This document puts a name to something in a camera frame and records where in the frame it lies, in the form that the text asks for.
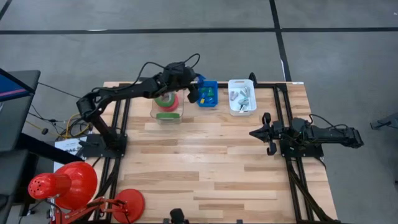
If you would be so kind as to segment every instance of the red desk lamp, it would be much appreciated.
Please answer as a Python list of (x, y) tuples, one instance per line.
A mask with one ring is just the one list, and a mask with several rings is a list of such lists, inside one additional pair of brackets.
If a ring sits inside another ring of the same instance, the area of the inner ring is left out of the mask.
[[(144, 212), (145, 200), (138, 190), (126, 189), (118, 193), (115, 199), (99, 197), (88, 203), (97, 187), (97, 175), (85, 162), (71, 162), (55, 171), (34, 177), (29, 184), (29, 194), (35, 199), (55, 198), (60, 208), (71, 210), (55, 212), (55, 223), (72, 223), (95, 209), (113, 212), (118, 222), (132, 223)], [(112, 204), (112, 209), (105, 209), (105, 204)]]

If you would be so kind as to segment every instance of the cable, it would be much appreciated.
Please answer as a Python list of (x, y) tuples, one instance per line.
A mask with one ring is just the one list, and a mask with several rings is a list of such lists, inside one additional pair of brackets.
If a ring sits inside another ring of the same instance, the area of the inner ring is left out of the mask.
[(94, 162), (93, 165), (91, 165), (91, 166), (94, 168), (95, 164), (97, 164), (97, 162), (100, 161), (101, 158), (102, 158), (102, 157), (97, 158), (97, 160), (95, 160), (95, 162)]
[[(58, 140), (59, 138), (68, 139), (68, 138), (75, 138), (75, 137), (78, 137), (78, 136), (84, 134), (84, 132), (86, 132), (86, 131), (89, 129), (89, 127), (90, 127), (90, 125), (87, 124), (87, 127), (86, 127), (84, 130), (81, 130), (78, 134), (73, 135), (73, 134), (71, 133), (71, 131), (72, 131), (74, 125), (82, 125), (82, 124), (84, 124), (84, 123), (78, 123), (79, 121), (81, 121), (81, 118), (74, 118), (74, 117), (76, 117), (76, 116), (78, 116), (78, 115), (80, 115), (80, 114), (74, 114), (74, 115), (72, 115), (72, 116), (68, 119), (67, 128), (66, 128), (66, 129), (63, 129), (63, 128), (60, 127), (60, 126), (57, 126), (56, 123), (58, 123), (58, 122), (63, 122), (63, 123), (64, 123), (65, 121), (59, 121), (59, 120), (56, 120), (56, 119), (47, 119), (47, 118), (44, 118), (44, 117), (37, 111), (37, 109), (35, 108), (34, 105), (31, 105), (31, 106), (33, 107), (33, 110), (37, 113), (37, 115), (36, 115), (36, 114), (33, 114), (33, 113), (30, 113), (30, 112), (28, 112), (28, 114), (29, 114), (29, 115), (32, 115), (32, 116), (34, 116), (34, 117), (36, 117), (36, 118), (38, 118), (38, 119), (41, 119), (42, 121), (49, 122), (49, 123), (54, 127), (55, 131), (56, 131), (57, 134), (58, 134), (58, 137), (57, 137), (56, 140)], [(60, 133), (60, 132), (58, 131), (57, 127), (58, 127), (58, 128), (62, 128), (63, 131)]]
[(191, 66), (191, 68), (194, 68), (197, 64), (198, 64), (198, 62), (199, 62), (199, 60), (200, 60), (200, 54), (199, 53), (195, 53), (195, 54), (193, 54), (193, 55), (191, 55), (188, 59), (186, 59), (185, 61), (184, 61), (184, 63), (187, 63), (189, 60), (191, 60), (194, 56), (198, 56), (198, 60)]
[(132, 83), (132, 84), (130, 84), (130, 85), (128, 85), (128, 86), (117, 87), (117, 88), (96, 87), (96, 88), (92, 89), (91, 91), (95, 91), (95, 90), (120, 91), (120, 90), (127, 89), (127, 88), (129, 88), (129, 87), (132, 87), (133, 85), (135, 85), (135, 84), (138, 82), (139, 78), (141, 77), (142, 71), (144, 70), (145, 66), (147, 66), (148, 64), (156, 65), (156, 66), (158, 66), (158, 67), (160, 67), (160, 68), (165, 69), (165, 67), (164, 67), (163, 65), (159, 65), (158, 63), (155, 63), (155, 62), (146, 62), (146, 63), (141, 67), (141, 69), (139, 70), (138, 77), (136, 78), (136, 81), (134, 81), (134, 83)]
[(132, 83), (132, 84), (130, 84), (130, 85), (128, 85), (128, 86), (117, 87), (117, 88), (96, 87), (96, 88), (93, 88), (91, 91), (95, 91), (95, 90), (120, 91), (120, 90), (124, 90), (124, 89), (130, 88), (130, 87), (134, 86), (134, 85), (138, 82), (139, 78), (141, 77), (142, 71), (144, 70), (145, 66), (147, 66), (148, 64), (156, 65), (156, 66), (158, 66), (158, 67), (160, 67), (160, 68), (170, 70), (170, 69), (173, 69), (173, 68), (175, 68), (175, 67), (177, 67), (177, 66), (180, 66), (182, 63), (188, 62), (189, 60), (191, 60), (191, 59), (192, 59), (193, 57), (195, 57), (195, 56), (198, 57), (198, 60), (191, 66), (191, 68), (193, 68), (194, 66), (196, 66), (196, 64), (197, 64), (197, 63), (199, 62), (199, 60), (200, 60), (200, 54), (199, 54), (199, 53), (195, 53), (195, 54), (189, 56), (189, 58), (187, 58), (187, 59), (184, 60), (183, 62), (177, 63), (176, 65), (174, 65), (173, 67), (170, 67), (170, 68), (166, 68), (166, 67), (164, 67), (163, 65), (159, 65), (158, 63), (155, 63), (155, 62), (146, 62), (146, 63), (141, 67), (141, 69), (139, 70), (138, 77), (137, 77), (136, 81), (134, 81), (134, 83)]
[[(37, 202), (37, 204), (35, 204), (32, 208), (28, 209), (28, 211), (32, 211), (34, 208), (36, 208), (38, 205), (40, 205), (40, 203), (42, 203), (45, 199), (40, 200), (39, 202)], [(22, 216), (19, 218), (18, 224), (21, 224), (21, 220), (22, 218), (24, 218), (25, 216)]]
[(321, 157), (314, 157), (316, 160), (318, 160), (319, 162), (322, 163), (322, 165), (325, 167), (326, 170), (326, 164), (324, 163), (323, 159), (321, 159)]
[(293, 137), (290, 137), (288, 134), (282, 133), (283, 136), (288, 137), (289, 139), (291, 139), (292, 141), (294, 141), (294, 143), (298, 144), (299, 146), (302, 146), (303, 144), (298, 143)]
[(65, 92), (65, 91), (63, 91), (63, 90), (59, 90), (59, 89), (57, 89), (57, 88), (55, 88), (55, 87), (52, 87), (52, 86), (50, 86), (50, 85), (47, 85), (47, 84), (44, 84), (44, 83), (41, 83), (41, 82), (39, 82), (39, 84), (40, 84), (40, 85), (43, 85), (43, 86), (47, 86), (47, 87), (49, 87), (49, 88), (51, 88), (51, 89), (53, 89), (53, 90), (57, 90), (57, 91), (59, 91), (59, 92), (61, 92), (61, 93), (64, 93), (64, 94), (66, 94), (66, 95), (70, 95), (70, 96), (73, 96), (73, 97), (78, 98), (78, 99), (81, 98), (81, 97), (79, 97), (79, 96), (75, 96), (75, 95), (73, 95), (73, 94), (71, 94), (71, 93)]
[(131, 222), (130, 222), (130, 220), (129, 220), (129, 217), (127, 216), (127, 213), (126, 213), (126, 212), (124, 212), (124, 215), (126, 216), (126, 220), (127, 220), (128, 224), (131, 224)]
[(333, 124), (331, 124), (328, 120), (326, 120), (325, 118), (322, 118), (321, 116), (316, 115), (316, 114), (309, 114), (308, 116), (309, 116), (310, 119), (311, 119), (310, 124), (313, 123), (313, 118), (312, 118), (312, 116), (315, 116), (315, 117), (317, 117), (317, 118), (320, 118), (320, 119), (324, 120), (324, 122), (326, 122), (326, 123), (328, 123), (328, 124), (330, 125), (330, 128), (333, 128), (335, 131), (337, 131), (337, 132), (339, 132), (339, 133), (341, 133), (341, 134), (344, 134), (344, 132), (342, 132), (342, 131), (340, 131), (339, 129), (337, 129), (336, 126), (342, 126), (342, 125), (344, 125), (344, 126), (346, 126), (346, 128), (348, 128), (348, 126), (345, 125), (345, 124), (333, 125)]
[[(35, 128), (37, 128), (37, 129), (39, 129), (39, 130), (41, 130), (41, 131), (43, 131), (43, 129), (44, 128), (41, 128), (41, 127), (39, 127), (39, 126), (37, 126), (37, 125), (35, 125), (35, 124), (33, 124), (33, 123), (31, 123), (31, 122), (29, 122), (29, 121), (25, 121), (26, 123), (28, 123), (28, 124), (30, 124), (30, 125), (32, 125), (33, 127), (35, 127)], [(57, 137), (59, 137), (60, 135), (59, 134), (55, 134), (55, 133), (53, 133), (53, 132), (51, 132), (51, 131), (48, 131), (50, 134), (52, 134), (52, 135), (54, 135), (54, 136), (57, 136)]]
[(54, 204), (54, 203), (52, 203), (52, 202), (49, 202), (48, 200), (44, 200), (44, 202), (47, 203), (47, 204), (49, 204), (49, 205), (52, 205), (52, 206), (54, 206), (55, 208), (58, 209), (58, 211), (60, 212), (60, 216), (61, 216), (61, 218), (60, 218), (60, 224), (62, 224), (62, 210), (61, 210), (61, 208), (58, 207), (58, 205), (56, 205), (56, 204)]

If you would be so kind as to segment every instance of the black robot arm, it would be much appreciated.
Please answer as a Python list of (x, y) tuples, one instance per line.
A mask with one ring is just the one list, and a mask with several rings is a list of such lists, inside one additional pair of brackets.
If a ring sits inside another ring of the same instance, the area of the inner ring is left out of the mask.
[(77, 107), (81, 118), (86, 122), (101, 115), (106, 106), (112, 101), (129, 98), (157, 98), (170, 91), (178, 91), (188, 88), (188, 99), (191, 103), (198, 98), (196, 86), (191, 82), (197, 77), (192, 68), (186, 67), (183, 62), (175, 62), (167, 65), (162, 73), (152, 78), (147, 78), (138, 84), (122, 87), (97, 88), (77, 101)]
[(113, 88), (95, 88), (94, 91), (78, 100), (76, 104), (82, 120), (91, 123), (99, 131), (104, 141), (104, 148), (120, 152), (125, 148), (126, 137), (117, 134), (114, 128), (107, 126), (100, 116), (112, 101), (137, 97), (157, 98), (167, 92), (188, 88), (190, 93), (187, 97), (191, 103), (194, 103), (198, 99), (199, 93), (196, 84), (191, 82), (197, 76), (198, 74), (192, 68), (185, 66), (185, 62), (175, 62), (164, 67), (162, 73), (146, 78), (141, 83)]
[(345, 128), (336, 126), (319, 128), (301, 118), (294, 118), (292, 127), (288, 128), (283, 127), (280, 121), (274, 121), (272, 126), (270, 126), (270, 122), (271, 115), (264, 113), (263, 127), (249, 133), (251, 136), (269, 143), (267, 153), (270, 156), (276, 152), (276, 145), (272, 142), (274, 139), (283, 140), (284, 146), (290, 149), (289, 154), (295, 157), (299, 155), (312, 156), (314, 151), (318, 151), (316, 153), (318, 156), (323, 155), (323, 152), (320, 152), (323, 143), (337, 143), (352, 148), (359, 148), (363, 145), (358, 130), (347, 126)]

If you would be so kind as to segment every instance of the gray floor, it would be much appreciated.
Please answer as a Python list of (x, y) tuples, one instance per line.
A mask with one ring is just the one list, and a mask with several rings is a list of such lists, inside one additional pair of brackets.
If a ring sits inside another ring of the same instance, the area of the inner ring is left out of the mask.
[[(276, 0), (286, 27), (398, 27), (397, 1)], [(13, 0), (0, 30), (272, 27), (268, 1), (205, 0)], [(360, 130), (365, 146), (325, 146), (325, 160), (339, 219), (349, 223), (396, 223), (397, 130), (373, 131), (369, 122), (398, 111), (398, 32), (284, 33), (293, 81), (303, 81), (312, 111), (332, 123)], [(182, 60), (195, 52), (195, 71), (210, 79), (282, 81), (273, 33), (0, 35), (0, 67), (39, 69), (40, 81), (84, 95), (109, 80), (133, 80), (141, 65)], [(159, 70), (148, 67), (143, 76)], [(46, 118), (68, 119), (75, 99), (39, 86), (34, 105)], [(43, 127), (48, 124), (33, 117)], [(50, 141), (37, 129), (24, 132)], [(51, 163), (41, 162), (39, 171)], [(43, 223), (46, 206), (22, 223)], [(8, 223), (17, 220), (13, 208)]]

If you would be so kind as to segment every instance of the white bin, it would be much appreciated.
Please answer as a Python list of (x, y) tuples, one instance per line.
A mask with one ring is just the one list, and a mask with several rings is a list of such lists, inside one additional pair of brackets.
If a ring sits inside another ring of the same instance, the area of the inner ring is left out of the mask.
[[(244, 90), (244, 88), (249, 89), (249, 104), (247, 107), (247, 110), (239, 110), (241, 105), (238, 103), (239, 100), (242, 100), (244, 96), (240, 94), (241, 90)], [(229, 96), (231, 96), (231, 92), (235, 91), (238, 92), (239, 95), (236, 99), (231, 100)], [(229, 113), (231, 113), (232, 116), (249, 116), (250, 114), (253, 114), (255, 110), (257, 109), (257, 103), (256, 103), (256, 95), (254, 92), (254, 85), (252, 80), (230, 80), (228, 81), (228, 99), (229, 99)]]

